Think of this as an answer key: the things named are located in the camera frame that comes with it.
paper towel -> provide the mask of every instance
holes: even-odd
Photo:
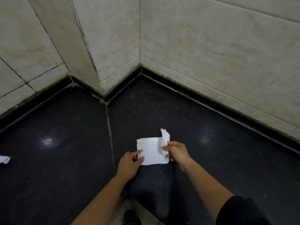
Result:
[[[10,157],[0,155],[0,163],[7,164],[10,161]]]
[[[142,165],[165,164],[169,162],[170,159],[166,158],[169,152],[162,150],[161,147],[168,145],[170,134],[164,129],[160,130],[162,137],[150,137],[137,140],[137,150],[143,150],[138,154],[138,158],[145,157]]]

black speckled floor tile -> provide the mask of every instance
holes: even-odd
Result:
[[[0,224],[70,224],[114,176],[104,104],[67,88],[0,133]]]
[[[252,198],[272,224],[300,221],[300,158],[230,119],[139,76],[108,106],[115,166],[136,140],[160,137],[190,156],[236,195]],[[172,162],[141,166],[126,186],[168,224],[212,224],[187,176]]]

